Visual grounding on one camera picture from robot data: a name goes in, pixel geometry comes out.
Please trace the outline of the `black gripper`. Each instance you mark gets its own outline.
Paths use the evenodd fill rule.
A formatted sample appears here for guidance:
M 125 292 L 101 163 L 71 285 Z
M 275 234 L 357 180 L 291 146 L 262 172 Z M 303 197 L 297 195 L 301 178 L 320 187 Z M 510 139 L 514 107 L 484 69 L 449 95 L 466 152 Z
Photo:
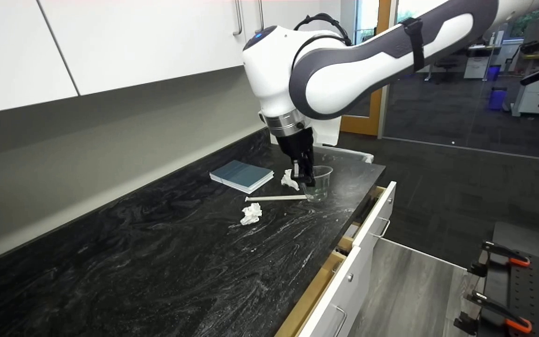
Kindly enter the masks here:
M 312 129 L 306 127 L 295 135 L 278 137 L 278 148 L 291 161 L 291 178 L 305 187 L 312 187 Z

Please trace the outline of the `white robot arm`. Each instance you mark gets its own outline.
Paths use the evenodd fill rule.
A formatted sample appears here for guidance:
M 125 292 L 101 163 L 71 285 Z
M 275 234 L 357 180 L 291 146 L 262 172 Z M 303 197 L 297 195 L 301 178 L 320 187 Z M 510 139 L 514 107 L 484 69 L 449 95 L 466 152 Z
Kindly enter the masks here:
M 245 43 L 243 67 L 291 180 L 312 185 L 316 122 L 340 118 L 361 94 L 531 11 L 539 0 L 443 0 L 357 45 L 340 30 L 265 26 Z

